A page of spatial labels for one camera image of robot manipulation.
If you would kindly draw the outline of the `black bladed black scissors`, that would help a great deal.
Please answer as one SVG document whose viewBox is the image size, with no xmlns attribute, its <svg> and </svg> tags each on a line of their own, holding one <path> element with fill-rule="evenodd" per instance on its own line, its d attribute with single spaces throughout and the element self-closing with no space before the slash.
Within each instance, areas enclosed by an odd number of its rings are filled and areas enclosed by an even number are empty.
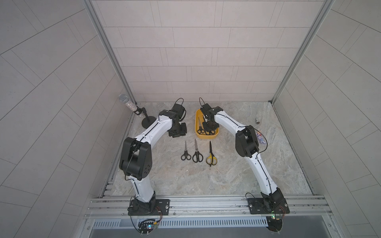
<svg viewBox="0 0 381 238">
<path fill-rule="evenodd" d="M 194 163 L 201 163 L 203 161 L 203 155 L 199 152 L 196 139 L 194 140 L 195 153 L 192 156 L 192 161 Z"/>
</svg>

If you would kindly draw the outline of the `yellow handled scissors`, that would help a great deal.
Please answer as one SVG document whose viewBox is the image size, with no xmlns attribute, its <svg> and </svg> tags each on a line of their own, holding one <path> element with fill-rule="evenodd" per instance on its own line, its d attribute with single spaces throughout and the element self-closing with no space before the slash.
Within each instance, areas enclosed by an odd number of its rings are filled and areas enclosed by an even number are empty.
<svg viewBox="0 0 381 238">
<path fill-rule="evenodd" d="M 209 142 L 209 156 L 206 159 L 206 163 L 211 167 L 217 164 L 217 158 L 214 156 L 212 151 L 212 143 Z"/>
</svg>

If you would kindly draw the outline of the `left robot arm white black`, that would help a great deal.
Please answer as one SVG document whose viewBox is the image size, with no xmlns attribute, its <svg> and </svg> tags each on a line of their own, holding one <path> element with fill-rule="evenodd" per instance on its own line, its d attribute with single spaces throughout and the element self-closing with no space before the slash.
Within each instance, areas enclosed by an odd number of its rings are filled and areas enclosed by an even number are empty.
<svg viewBox="0 0 381 238">
<path fill-rule="evenodd" d="M 186 109 L 175 103 L 172 109 L 163 110 L 155 121 L 135 138 L 128 137 L 123 142 L 119 169 L 130 180 L 136 192 L 131 201 L 129 215 L 148 215 L 154 212 L 156 194 L 149 178 L 152 169 L 152 148 L 167 132 L 170 137 L 185 136 L 187 127 L 182 120 Z"/>
</svg>

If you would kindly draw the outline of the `large black handled scissors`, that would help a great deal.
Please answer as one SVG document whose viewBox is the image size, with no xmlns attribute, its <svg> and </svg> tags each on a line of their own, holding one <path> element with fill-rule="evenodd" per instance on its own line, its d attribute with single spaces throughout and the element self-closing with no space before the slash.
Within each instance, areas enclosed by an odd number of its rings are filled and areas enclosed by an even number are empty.
<svg viewBox="0 0 381 238">
<path fill-rule="evenodd" d="M 200 118 L 198 118 L 198 130 L 197 132 L 199 134 L 203 135 L 215 135 L 216 131 L 212 129 L 212 127 L 207 123 L 205 117 L 203 116 L 203 122 L 200 121 Z"/>
</svg>

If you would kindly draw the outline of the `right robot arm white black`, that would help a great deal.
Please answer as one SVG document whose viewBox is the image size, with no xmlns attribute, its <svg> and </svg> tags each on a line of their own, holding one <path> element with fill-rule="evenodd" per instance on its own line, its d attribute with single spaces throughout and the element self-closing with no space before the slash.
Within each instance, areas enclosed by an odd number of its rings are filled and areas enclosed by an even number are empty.
<svg viewBox="0 0 381 238">
<path fill-rule="evenodd" d="M 203 104 L 200 110 L 205 116 L 208 129 L 217 129 L 219 126 L 223 126 L 235 136 L 236 151 L 247 160 L 252 168 L 260 185 L 264 207 L 270 213 L 275 212 L 284 196 L 262 161 L 256 129 L 251 125 L 245 126 L 239 123 L 220 107 L 212 108 L 209 104 Z"/>
</svg>

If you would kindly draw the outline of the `yellow plastic storage box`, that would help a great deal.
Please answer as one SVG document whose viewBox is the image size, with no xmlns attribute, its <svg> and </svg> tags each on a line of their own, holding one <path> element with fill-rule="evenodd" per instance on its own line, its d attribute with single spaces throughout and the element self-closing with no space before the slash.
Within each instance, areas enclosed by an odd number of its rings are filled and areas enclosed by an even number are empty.
<svg viewBox="0 0 381 238">
<path fill-rule="evenodd" d="M 205 118 L 200 109 L 195 113 L 195 132 L 199 139 L 214 139 L 219 134 L 219 129 L 207 131 L 204 127 Z"/>
</svg>

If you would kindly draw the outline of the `small black handled scissors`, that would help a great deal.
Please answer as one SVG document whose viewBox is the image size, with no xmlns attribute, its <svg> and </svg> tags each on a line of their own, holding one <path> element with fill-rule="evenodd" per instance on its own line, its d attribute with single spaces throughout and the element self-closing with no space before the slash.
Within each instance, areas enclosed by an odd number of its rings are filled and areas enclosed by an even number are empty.
<svg viewBox="0 0 381 238">
<path fill-rule="evenodd" d="M 191 155 L 188 153 L 188 149 L 187 149 L 187 142 L 185 142 L 185 149 L 184 149 L 183 155 L 181 156 L 181 160 L 182 161 L 191 160 Z"/>
</svg>

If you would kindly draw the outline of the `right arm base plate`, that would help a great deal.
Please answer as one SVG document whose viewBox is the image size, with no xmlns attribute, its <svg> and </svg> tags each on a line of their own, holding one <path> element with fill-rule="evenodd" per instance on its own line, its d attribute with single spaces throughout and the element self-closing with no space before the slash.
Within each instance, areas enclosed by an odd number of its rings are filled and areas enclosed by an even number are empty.
<svg viewBox="0 0 381 238">
<path fill-rule="evenodd" d="M 263 198 L 248 198 L 249 211 L 251 214 L 280 214 L 290 213 L 288 203 L 285 198 L 280 198 L 275 202 L 270 202 Z"/>
</svg>

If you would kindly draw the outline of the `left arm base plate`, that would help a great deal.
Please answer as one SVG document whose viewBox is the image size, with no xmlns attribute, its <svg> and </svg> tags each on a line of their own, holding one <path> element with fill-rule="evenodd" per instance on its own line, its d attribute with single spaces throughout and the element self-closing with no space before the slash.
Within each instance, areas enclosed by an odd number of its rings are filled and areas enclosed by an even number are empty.
<svg viewBox="0 0 381 238">
<path fill-rule="evenodd" d="M 155 197 L 148 203 L 144 203 L 134 198 L 128 208 L 129 216 L 157 216 L 168 215 L 170 207 L 169 199 L 156 199 Z"/>
</svg>

